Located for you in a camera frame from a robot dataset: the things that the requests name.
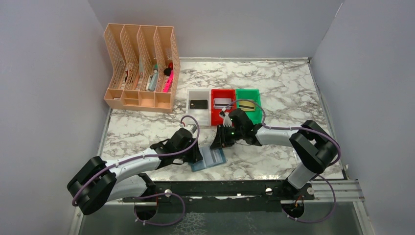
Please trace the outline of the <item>green plastic bin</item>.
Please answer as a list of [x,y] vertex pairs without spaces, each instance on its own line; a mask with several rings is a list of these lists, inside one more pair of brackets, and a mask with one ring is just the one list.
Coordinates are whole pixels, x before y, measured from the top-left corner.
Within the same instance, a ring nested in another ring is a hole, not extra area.
[[[248,99],[261,106],[260,92],[258,89],[236,89],[236,99]],[[262,110],[256,106],[254,112],[245,112],[253,124],[262,122]]]

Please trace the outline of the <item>red plastic bin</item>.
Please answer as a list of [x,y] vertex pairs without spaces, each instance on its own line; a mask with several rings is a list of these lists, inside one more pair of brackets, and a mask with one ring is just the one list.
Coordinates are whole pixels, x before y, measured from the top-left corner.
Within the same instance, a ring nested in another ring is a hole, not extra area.
[[223,118],[220,116],[221,109],[214,109],[214,98],[231,98],[236,100],[236,93],[234,89],[212,89],[211,90],[211,125],[217,126],[223,123]]

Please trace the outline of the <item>white plastic bin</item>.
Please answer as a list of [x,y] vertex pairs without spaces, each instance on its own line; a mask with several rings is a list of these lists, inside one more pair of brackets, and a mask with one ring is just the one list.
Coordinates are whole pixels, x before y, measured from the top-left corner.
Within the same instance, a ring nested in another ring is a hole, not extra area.
[[[189,109],[189,102],[193,99],[205,99],[208,101],[208,109]],[[201,127],[211,126],[211,89],[187,90],[186,114],[193,116]]]

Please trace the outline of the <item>white striped card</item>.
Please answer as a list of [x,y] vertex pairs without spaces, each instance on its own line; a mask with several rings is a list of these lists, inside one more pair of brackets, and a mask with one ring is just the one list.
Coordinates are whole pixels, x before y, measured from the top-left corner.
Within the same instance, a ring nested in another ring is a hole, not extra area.
[[230,109],[227,106],[232,102],[231,98],[214,98],[213,99],[213,107],[214,109]]

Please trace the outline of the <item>blue leather card holder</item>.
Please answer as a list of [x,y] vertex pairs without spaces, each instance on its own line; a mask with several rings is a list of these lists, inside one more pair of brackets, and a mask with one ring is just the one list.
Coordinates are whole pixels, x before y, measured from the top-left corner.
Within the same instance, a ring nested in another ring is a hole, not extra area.
[[210,149],[209,146],[204,146],[200,149],[200,153],[203,157],[201,161],[198,161],[194,164],[189,163],[192,172],[215,167],[217,165],[222,165],[227,162],[227,159],[222,149]]

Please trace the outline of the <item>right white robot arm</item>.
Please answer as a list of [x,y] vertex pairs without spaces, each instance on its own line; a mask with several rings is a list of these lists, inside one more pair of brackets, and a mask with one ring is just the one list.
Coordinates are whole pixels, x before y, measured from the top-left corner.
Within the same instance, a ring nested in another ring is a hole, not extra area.
[[301,189],[341,156],[339,144],[313,120],[299,127],[272,127],[253,123],[240,108],[222,116],[226,122],[217,126],[211,149],[230,147],[243,140],[253,146],[281,145],[295,150],[300,163],[285,180],[289,189]]

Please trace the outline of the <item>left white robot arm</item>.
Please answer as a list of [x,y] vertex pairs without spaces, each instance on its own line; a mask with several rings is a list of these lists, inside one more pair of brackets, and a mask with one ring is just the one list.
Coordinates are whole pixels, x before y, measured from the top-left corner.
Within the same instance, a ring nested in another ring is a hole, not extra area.
[[89,215],[108,201],[150,192],[151,182],[143,173],[173,165],[176,160],[196,163],[202,159],[194,134],[199,131],[190,125],[132,156],[109,161],[100,156],[90,158],[67,184],[72,205]]

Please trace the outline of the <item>peach plastic file organizer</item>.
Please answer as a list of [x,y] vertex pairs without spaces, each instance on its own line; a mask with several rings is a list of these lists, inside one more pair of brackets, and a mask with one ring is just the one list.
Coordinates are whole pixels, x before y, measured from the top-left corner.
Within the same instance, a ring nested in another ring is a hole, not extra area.
[[[173,111],[181,71],[173,26],[110,23],[104,31],[113,75],[104,95],[112,109],[170,113]],[[146,90],[153,66],[159,78],[154,92]],[[174,80],[168,93],[163,71],[172,68]]]

